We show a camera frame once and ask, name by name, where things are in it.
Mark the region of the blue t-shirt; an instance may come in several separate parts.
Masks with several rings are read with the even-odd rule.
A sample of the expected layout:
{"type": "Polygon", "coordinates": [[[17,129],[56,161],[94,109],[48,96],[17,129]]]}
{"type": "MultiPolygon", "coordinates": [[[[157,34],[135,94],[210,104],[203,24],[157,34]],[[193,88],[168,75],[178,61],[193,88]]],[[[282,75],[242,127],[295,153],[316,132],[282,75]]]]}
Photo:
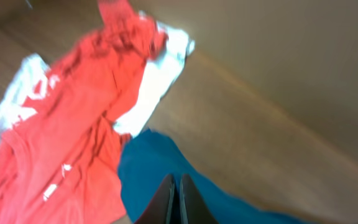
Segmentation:
{"type": "Polygon", "coordinates": [[[132,223],[266,223],[302,220],[260,210],[200,174],[174,141],[146,130],[124,146],[118,176],[132,223]]]}

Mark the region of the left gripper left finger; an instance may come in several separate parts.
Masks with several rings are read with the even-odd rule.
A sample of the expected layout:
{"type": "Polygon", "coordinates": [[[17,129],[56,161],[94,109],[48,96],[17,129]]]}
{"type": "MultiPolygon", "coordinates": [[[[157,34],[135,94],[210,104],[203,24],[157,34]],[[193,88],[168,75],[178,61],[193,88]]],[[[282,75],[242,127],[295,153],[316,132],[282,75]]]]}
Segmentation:
{"type": "Polygon", "coordinates": [[[175,181],[168,174],[135,224],[170,224],[174,198],[175,181]]]}

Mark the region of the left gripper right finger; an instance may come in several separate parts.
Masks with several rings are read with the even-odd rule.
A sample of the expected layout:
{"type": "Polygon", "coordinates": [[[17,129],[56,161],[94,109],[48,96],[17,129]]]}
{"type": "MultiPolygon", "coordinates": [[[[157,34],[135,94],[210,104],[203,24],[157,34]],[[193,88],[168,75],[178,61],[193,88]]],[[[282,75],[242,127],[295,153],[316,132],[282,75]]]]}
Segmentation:
{"type": "Polygon", "coordinates": [[[188,174],[181,177],[180,213],[182,224],[218,224],[188,174]]]}

